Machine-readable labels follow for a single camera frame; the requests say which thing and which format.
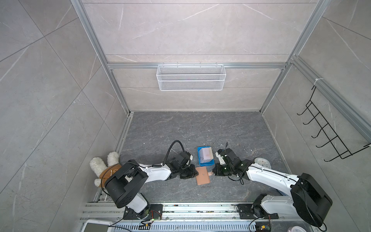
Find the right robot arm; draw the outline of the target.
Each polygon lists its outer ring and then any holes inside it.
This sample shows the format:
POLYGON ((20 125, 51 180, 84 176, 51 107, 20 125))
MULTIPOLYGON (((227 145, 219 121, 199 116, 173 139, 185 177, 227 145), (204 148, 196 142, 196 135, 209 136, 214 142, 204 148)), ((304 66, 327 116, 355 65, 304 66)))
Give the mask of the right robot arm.
POLYGON ((229 148, 220 149, 215 155, 219 159, 213 168, 216 176, 236 176, 241 184, 246 179, 265 184, 280 192, 280 196, 261 194, 257 197, 249 209, 256 218, 284 214, 299 216, 318 228, 324 226, 324 220, 333 202, 311 175, 302 173, 296 176, 275 171, 264 158, 241 160, 229 148))

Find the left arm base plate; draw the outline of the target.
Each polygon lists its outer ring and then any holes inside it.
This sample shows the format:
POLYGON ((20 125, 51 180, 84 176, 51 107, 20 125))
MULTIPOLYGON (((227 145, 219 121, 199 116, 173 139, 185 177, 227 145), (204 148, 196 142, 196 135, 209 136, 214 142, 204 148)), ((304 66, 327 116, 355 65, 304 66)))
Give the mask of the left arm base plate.
POLYGON ((162 219, 162 204, 152 204, 147 206, 140 213, 136 213, 133 209, 126 208, 123 220, 145 220, 162 219))

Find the blue plastic card tray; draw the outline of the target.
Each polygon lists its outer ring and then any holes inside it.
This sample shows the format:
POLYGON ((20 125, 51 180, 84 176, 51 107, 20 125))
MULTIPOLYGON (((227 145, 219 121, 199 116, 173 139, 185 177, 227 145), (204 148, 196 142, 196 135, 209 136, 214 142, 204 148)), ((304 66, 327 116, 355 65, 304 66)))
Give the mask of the blue plastic card tray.
POLYGON ((198 147, 197 151, 200 166, 214 165, 214 154, 211 147, 198 147))

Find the tan leather card holder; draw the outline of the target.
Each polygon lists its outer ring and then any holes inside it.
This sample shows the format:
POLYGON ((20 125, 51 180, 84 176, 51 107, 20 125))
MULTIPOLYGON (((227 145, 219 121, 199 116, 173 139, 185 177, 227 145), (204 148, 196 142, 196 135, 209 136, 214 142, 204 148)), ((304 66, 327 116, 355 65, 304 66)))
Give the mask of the tan leather card holder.
POLYGON ((208 172, 205 166, 196 167, 196 171, 198 172, 198 175, 196 176, 198 186, 211 183, 210 176, 214 174, 212 171, 208 172))

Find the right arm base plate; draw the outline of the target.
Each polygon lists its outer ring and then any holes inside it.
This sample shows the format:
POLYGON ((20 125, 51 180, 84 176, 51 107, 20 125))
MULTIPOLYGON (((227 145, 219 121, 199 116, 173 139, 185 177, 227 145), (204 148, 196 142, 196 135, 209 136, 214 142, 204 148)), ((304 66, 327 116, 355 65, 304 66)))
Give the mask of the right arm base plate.
POLYGON ((253 204, 237 204, 240 219, 279 219, 278 214, 268 214, 261 206, 253 204))

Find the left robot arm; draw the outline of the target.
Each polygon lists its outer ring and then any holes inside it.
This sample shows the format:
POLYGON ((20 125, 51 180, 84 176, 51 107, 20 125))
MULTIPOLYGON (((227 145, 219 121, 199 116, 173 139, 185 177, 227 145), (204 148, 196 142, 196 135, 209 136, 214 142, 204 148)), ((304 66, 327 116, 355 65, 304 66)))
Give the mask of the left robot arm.
POLYGON ((191 154, 181 152, 175 158, 161 164, 144 165, 131 159, 110 174, 102 182, 103 188, 110 195, 117 208, 126 207, 143 218, 150 211, 150 204, 140 193, 144 184, 154 181, 167 181, 180 177, 190 179, 198 176, 191 154))

